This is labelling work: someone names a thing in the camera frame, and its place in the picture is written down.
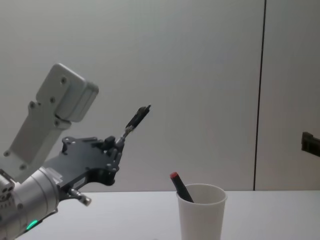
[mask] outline gray wall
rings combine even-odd
[[[268,0],[256,189],[319,190],[320,158],[301,151],[320,138],[320,2]]]
[[[186,183],[252,190],[263,10],[262,0],[1,3],[0,150],[61,62],[100,87],[63,136],[119,136],[152,104],[127,140],[116,184],[86,191],[171,190],[173,171]]]

